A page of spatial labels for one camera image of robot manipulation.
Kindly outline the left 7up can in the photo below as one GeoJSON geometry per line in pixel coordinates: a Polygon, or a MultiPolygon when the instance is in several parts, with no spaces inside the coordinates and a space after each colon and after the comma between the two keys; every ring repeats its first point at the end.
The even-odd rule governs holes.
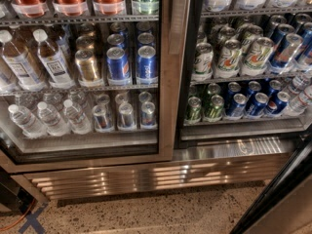
{"type": "Polygon", "coordinates": [[[230,78],[236,76],[241,54],[241,43],[236,39],[227,40],[221,48],[214,67],[214,78],[230,78]]]}

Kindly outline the left blue pepsi can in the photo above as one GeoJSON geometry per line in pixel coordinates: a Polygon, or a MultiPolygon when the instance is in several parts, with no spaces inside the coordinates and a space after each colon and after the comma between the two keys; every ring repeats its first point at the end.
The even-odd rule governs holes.
{"type": "Polygon", "coordinates": [[[132,83],[127,54],[122,48],[112,47],[106,52],[108,83],[110,86],[125,86],[132,83]]]}

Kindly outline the left red bull can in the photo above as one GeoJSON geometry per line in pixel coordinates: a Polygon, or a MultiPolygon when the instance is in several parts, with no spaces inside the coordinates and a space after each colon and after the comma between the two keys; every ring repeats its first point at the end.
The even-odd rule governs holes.
{"type": "Polygon", "coordinates": [[[114,129],[111,113],[105,106],[96,105],[92,113],[97,132],[111,132],[114,129]]]}

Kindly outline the middle water bottle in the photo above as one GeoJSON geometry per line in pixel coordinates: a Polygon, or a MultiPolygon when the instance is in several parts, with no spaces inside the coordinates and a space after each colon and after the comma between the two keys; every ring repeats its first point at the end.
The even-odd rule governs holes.
{"type": "Polygon", "coordinates": [[[70,133],[68,124],[53,105],[41,101],[37,104],[37,109],[38,117],[47,127],[49,135],[61,137],[70,133]]]}

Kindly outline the blue tape cross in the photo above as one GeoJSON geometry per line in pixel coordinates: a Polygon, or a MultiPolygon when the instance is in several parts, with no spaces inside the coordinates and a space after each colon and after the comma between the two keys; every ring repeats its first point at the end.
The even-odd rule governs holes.
{"type": "Polygon", "coordinates": [[[28,214],[26,216],[26,222],[25,224],[19,229],[19,234],[25,234],[25,231],[32,227],[35,231],[35,234],[45,234],[46,230],[43,227],[43,225],[39,222],[38,217],[42,212],[45,211],[48,204],[44,203],[42,204],[35,212],[28,214]]]}

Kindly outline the right blue pepsi can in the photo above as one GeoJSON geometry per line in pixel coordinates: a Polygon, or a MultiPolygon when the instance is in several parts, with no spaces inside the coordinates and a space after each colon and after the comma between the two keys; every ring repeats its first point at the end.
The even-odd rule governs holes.
{"type": "Polygon", "coordinates": [[[136,81],[139,84],[158,82],[156,50],[151,46],[142,46],[136,55],[136,81]]]}

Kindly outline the left lower blue can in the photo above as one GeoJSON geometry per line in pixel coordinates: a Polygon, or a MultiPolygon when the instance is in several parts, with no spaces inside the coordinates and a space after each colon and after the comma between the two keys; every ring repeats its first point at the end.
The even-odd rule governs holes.
{"type": "Polygon", "coordinates": [[[231,100],[229,107],[225,110],[225,118],[229,120],[242,118],[247,100],[247,97],[243,94],[236,94],[231,100]]]}

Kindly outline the red bull can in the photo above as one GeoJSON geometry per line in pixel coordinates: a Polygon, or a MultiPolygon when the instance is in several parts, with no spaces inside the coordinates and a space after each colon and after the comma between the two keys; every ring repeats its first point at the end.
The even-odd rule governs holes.
{"type": "Polygon", "coordinates": [[[111,132],[114,129],[111,113],[105,106],[96,105],[92,113],[97,132],[111,132]]]}
{"type": "Polygon", "coordinates": [[[134,108],[128,102],[119,105],[118,127],[120,130],[133,130],[137,127],[134,108]]]}
{"type": "Polygon", "coordinates": [[[157,125],[156,107],[153,102],[147,101],[141,105],[140,123],[145,129],[152,129],[157,125]]]}

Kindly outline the blue pepsi can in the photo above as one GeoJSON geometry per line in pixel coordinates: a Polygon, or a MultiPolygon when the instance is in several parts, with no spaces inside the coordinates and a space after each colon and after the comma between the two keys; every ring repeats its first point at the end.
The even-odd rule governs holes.
{"type": "Polygon", "coordinates": [[[142,46],[136,55],[136,81],[139,84],[158,82],[156,50],[151,46],[142,46]]]}
{"type": "Polygon", "coordinates": [[[110,86],[125,86],[132,83],[127,54],[122,48],[112,47],[106,52],[108,83],[110,86]]]}

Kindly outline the water bottle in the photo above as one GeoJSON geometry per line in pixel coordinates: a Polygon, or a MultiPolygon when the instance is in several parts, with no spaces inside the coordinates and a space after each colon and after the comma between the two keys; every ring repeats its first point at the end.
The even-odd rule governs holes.
{"type": "Polygon", "coordinates": [[[84,135],[92,130],[91,122],[83,108],[71,99],[63,102],[63,112],[67,118],[72,131],[78,135],[84,135]]]}
{"type": "Polygon", "coordinates": [[[11,120],[26,137],[38,138],[47,134],[46,126],[25,106],[11,104],[8,110],[11,120]]]}
{"type": "Polygon", "coordinates": [[[61,137],[70,133],[68,124],[53,105],[41,101],[37,104],[37,109],[38,117],[47,127],[49,135],[61,137]]]}

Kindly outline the green can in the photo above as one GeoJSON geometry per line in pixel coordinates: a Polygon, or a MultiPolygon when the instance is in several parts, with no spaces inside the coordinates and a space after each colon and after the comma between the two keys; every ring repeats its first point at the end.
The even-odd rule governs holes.
{"type": "Polygon", "coordinates": [[[185,121],[195,124],[201,120],[202,102],[198,97],[190,97],[187,102],[185,121]]]}
{"type": "Polygon", "coordinates": [[[203,120],[208,122],[216,122],[221,118],[224,107],[224,99],[222,96],[214,95],[209,103],[204,107],[203,120]]]}

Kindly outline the left water bottle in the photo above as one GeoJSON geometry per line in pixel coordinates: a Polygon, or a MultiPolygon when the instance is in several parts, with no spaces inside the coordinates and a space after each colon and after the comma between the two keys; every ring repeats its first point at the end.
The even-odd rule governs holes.
{"type": "Polygon", "coordinates": [[[46,126],[25,106],[11,104],[8,110],[11,120],[26,137],[38,138],[47,134],[46,126]]]}

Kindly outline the glass fridge door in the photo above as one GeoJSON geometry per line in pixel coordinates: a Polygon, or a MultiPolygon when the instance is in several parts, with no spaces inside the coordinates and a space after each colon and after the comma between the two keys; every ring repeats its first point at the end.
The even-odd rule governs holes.
{"type": "Polygon", "coordinates": [[[166,104],[175,90],[168,40],[172,0],[159,0],[156,15],[135,15],[132,0],[125,0],[122,14],[98,14],[94,9],[94,0],[86,0],[87,13],[76,17],[58,13],[53,5],[54,0],[46,0],[45,15],[39,18],[18,14],[14,2],[1,0],[1,30],[8,30],[27,46],[44,70],[46,87],[36,92],[24,90],[1,55],[2,166],[13,173],[28,173],[166,158],[173,148],[165,113],[166,104]],[[50,75],[37,56],[37,42],[33,37],[36,29],[44,29],[62,49],[74,80],[71,88],[54,88],[50,83],[50,75]],[[142,46],[151,46],[156,50],[157,83],[137,82],[137,51],[142,46]],[[130,85],[110,86],[108,83],[106,52],[112,47],[122,48],[127,54],[132,75],[130,85]],[[102,87],[80,85],[75,64],[75,54],[79,50],[94,52],[104,82],[102,87]],[[72,131],[63,112],[66,99],[83,108],[92,125],[89,133],[78,135],[72,131]],[[11,104],[25,106],[40,120],[37,104],[41,101],[57,109],[69,126],[69,134],[51,136],[47,132],[45,136],[30,138],[11,120],[8,110],[11,104]],[[140,123],[141,105],[147,101],[153,102],[156,107],[157,125],[152,129],[145,129],[140,123]],[[134,108],[136,128],[133,130],[120,130],[118,127],[118,108],[124,102],[134,108]],[[96,131],[92,113],[96,105],[105,106],[111,113],[114,125],[111,132],[96,131]]]}
{"type": "Polygon", "coordinates": [[[230,234],[289,234],[311,213],[312,137],[268,183],[230,234]]]}

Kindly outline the middle red bull can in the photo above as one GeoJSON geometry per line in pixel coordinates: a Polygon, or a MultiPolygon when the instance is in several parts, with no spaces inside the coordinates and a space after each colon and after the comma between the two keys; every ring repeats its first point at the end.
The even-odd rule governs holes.
{"type": "Polygon", "coordinates": [[[118,127],[120,130],[133,130],[137,127],[134,108],[128,102],[119,105],[118,127]]]}

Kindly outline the right 7up can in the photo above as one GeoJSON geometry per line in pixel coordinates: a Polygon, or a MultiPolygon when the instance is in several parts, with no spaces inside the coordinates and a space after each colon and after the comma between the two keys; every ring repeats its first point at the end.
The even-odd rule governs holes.
{"type": "Polygon", "coordinates": [[[262,74],[274,50],[274,42],[267,37],[254,40],[241,65],[240,74],[256,76],[262,74]]]}

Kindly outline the tea bottle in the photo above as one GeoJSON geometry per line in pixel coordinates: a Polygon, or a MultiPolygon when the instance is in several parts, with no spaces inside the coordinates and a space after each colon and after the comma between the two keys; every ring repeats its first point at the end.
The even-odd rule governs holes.
{"type": "Polygon", "coordinates": [[[74,80],[62,49],[44,29],[34,30],[33,37],[37,42],[37,56],[48,71],[52,86],[61,89],[71,88],[74,80]]]}
{"type": "Polygon", "coordinates": [[[27,91],[41,91],[46,87],[46,76],[40,63],[27,46],[8,30],[0,31],[1,55],[27,91]]]}

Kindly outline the front left tea bottle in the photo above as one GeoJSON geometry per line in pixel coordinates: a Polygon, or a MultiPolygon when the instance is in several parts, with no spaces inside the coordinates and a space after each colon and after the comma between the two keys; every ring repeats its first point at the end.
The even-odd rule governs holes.
{"type": "Polygon", "coordinates": [[[46,76],[40,63],[27,46],[8,30],[0,31],[1,55],[27,91],[41,91],[46,87],[46,76]]]}

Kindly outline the far left green can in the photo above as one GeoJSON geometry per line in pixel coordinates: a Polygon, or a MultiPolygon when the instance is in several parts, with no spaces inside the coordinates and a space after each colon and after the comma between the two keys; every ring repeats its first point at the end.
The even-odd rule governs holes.
{"type": "Polygon", "coordinates": [[[185,121],[195,124],[201,120],[202,102],[198,97],[190,97],[187,102],[185,121]]]}

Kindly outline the gold can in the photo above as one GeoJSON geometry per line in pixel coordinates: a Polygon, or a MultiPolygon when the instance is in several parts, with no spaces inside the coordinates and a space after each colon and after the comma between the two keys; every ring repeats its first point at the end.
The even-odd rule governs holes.
{"type": "Polygon", "coordinates": [[[96,88],[104,85],[98,60],[93,51],[77,51],[75,64],[79,71],[78,81],[82,87],[96,88]]]}

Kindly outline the front right tea bottle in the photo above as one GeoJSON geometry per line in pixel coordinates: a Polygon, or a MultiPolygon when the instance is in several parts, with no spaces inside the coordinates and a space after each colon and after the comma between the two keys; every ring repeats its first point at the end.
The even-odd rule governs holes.
{"type": "Polygon", "coordinates": [[[62,49],[44,29],[34,30],[33,37],[37,42],[37,56],[48,71],[52,86],[61,89],[71,88],[74,80],[62,49]]]}

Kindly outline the right lower blue can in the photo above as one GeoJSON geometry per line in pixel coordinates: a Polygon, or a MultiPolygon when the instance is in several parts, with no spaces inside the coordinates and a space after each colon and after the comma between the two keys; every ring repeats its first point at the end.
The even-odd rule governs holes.
{"type": "Polygon", "coordinates": [[[258,118],[263,114],[269,97],[264,93],[256,93],[248,101],[245,108],[245,116],[248,118],[258,118]]]}

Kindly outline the right water bottle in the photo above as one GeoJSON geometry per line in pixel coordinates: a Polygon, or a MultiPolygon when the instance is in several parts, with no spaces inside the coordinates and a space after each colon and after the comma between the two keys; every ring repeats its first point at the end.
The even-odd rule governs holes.
{"type": "Polygon", "coordinates": [[[71,99],[63,102],[63,112],[67,118],[72,131],[78,135],[84,135],[92,130],[91,122],[83,108],[71,99]]]}

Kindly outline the stainless steel display fridge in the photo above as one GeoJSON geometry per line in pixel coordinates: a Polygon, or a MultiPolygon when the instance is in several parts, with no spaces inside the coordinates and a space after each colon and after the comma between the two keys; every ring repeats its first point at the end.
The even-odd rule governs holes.
{"type": "Polygon", "coordinates": [[[161,160],[92,164],[84,168],[13,173],[12,178],[40,201],[96,197],[275,177],[311,129],[311,0],[172,0],[169,52],[175,90],[166,104],[173,148],[161,160]],[[270,38],[274,50],[262,74],[241,75],[254,40],[270,38]],[[241,43],[238,73],[214,78],[215,65],[227,40],[241,43]],[[191,79],[196,45],[214,50],[212,77],[191,79]],[[269,99],[290,95],[282,114],[238,120],[225,118],[236,94],[256,93],[269,99]],[[221,118],[203,120],[212,96],[224,99],[221,118]],[[202,102],[201,120],[185,121],[188,99],[202,102]]]}

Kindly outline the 7up can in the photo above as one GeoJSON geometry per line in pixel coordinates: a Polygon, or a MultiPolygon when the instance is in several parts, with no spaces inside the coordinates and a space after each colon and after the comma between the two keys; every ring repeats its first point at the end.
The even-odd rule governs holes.
{"type": "Polygon", "coordinates": [[[221,48],[214,67],[214,78],[230,78],[236,76],[241,54],[241,43],[236,39],[227,40],[221,48]]]}
{"type": "Polygon", "coordinates": [[[254,40],[241,65],[240,74],[256,76],[262,74],[274,50],[274,42],[267,37],[254,40]]]}
{"type": "Polygon", "coordinates": [[[212,64],[214,50],[210,43],[199,43],[196,45],[195,59],[191,79],[201,82],[212,77],[212,64]]]}

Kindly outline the right red bull can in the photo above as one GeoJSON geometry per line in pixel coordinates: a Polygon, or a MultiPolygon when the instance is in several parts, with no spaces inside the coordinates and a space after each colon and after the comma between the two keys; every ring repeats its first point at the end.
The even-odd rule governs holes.
{"type": "Polygon", "coordinates": [[[157,125],[156,107],[153,102],[147,101],[141,105],[140,123],[145,129],[152,129],[157,125]]]}

